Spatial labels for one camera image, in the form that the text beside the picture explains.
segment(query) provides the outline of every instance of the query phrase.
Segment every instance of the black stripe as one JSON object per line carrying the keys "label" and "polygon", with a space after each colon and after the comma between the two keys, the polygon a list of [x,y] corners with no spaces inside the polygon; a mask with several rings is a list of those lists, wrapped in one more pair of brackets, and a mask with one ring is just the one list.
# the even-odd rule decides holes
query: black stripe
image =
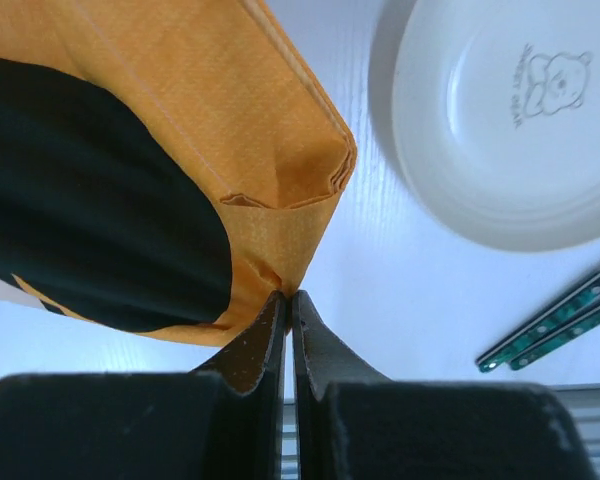
{"label": "black stripe", "polygon": [[20,285],[18,284],[18,282],[16,282],[16,279],[10,273],[7,273],[7,274],[0,273],[0,280],[2,280],[4,283],[6,283],[8,285],[11,285],[14,288],[17,288],[18,290],[22,290],[22,288],[20,288]]}
{"label": "black stripe", "polygon": [[56,307],[55,305],[51,305],[50,303],[43,301],[42,306],[51,313],[57,313],[58,315],[64,315],[64,312],[62,310],[60,310],[58,307]]}
{"label": "black stripe", "polygon": [[0,274],[91,320],[210,323],[231,291],[213,206],[109,92],[0,59]]}

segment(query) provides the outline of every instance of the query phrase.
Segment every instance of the table surface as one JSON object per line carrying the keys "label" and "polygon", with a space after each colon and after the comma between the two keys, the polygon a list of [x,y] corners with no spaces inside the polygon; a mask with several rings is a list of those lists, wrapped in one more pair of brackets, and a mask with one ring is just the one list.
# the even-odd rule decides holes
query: table surface
{"label": "table surface", "polygon": [[[600,383],[600,327],[513,372],[474,360],[600,261],[600,240],[544,254],[473,244],[431,218],[396,166],[389,105],[411,0],[269,0],[358,143],[358,164],[302,288],[358,354],[403,380]],[[187,371],[217,349],[177,345],[0,303],[0,377]],[[290,348],[286,396],[293,395]]]}

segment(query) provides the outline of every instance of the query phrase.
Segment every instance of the white bowl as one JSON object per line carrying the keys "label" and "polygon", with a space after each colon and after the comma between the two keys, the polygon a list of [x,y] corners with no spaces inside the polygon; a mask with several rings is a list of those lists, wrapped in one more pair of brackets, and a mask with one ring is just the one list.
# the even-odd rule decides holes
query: white bowl
{"label": "white bowl", "polygon": [[393,84],[412,192],[516,251],[600,237],[600,0],[419,0]]}

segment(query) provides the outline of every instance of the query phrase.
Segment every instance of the chopsticks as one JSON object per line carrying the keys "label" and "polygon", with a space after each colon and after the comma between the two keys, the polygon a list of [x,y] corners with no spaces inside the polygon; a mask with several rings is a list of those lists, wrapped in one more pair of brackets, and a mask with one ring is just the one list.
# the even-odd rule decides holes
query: chopsticks
{"label": "chopsticks", "polygon": [[476,364],[490,372],[503,363],[520,370],[600,325],[600,268],[482,354]]}

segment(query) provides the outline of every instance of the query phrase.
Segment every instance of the white table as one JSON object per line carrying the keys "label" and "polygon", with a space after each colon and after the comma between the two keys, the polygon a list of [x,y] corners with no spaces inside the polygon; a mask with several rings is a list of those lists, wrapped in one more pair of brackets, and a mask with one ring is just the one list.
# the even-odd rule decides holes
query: white table
{"label": "white table", "polygon": [[[600,241],[549,254],[493,251],[449,232],[416,204],[395,166],[386,108],[410,1],[269,0],[359,148],[356,172],[302,287],[344,341],[395,379],[600,383],[600,327],[520,372],[501,367],[484,375],[474,365],[600,260]],[[0,377],[186,371],[215,351],[0,303]],[[286,370],[290,397],[290,348]]]}

